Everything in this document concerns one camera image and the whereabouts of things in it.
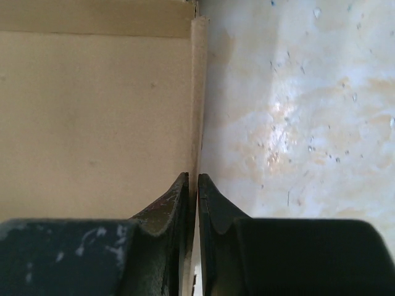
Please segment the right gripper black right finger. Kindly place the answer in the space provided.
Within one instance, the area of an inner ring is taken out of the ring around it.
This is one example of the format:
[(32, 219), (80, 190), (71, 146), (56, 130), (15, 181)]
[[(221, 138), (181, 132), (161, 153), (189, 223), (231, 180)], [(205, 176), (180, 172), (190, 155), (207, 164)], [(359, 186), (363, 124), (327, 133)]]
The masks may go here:
[(362, 220), (252, 218), (198, 179), (204, 295), (393, 295), (394, 262)]

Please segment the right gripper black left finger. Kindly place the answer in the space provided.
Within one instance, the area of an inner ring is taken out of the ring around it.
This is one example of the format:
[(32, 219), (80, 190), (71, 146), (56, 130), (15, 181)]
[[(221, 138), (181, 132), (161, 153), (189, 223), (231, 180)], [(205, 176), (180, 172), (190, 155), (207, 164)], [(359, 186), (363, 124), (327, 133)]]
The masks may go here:
[(2, 295), (180, 295), (189, 176), (125, 220), (1, 223)]

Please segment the brown cardboard box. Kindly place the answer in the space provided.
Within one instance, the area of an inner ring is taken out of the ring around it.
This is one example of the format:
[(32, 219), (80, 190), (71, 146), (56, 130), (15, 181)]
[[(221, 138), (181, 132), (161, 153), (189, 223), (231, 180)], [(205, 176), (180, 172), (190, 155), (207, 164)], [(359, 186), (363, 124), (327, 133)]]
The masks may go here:
[(2, 1), (1, 223), (129, 219), (187, 173), (189, 292), (206, 60), (196, 1)]

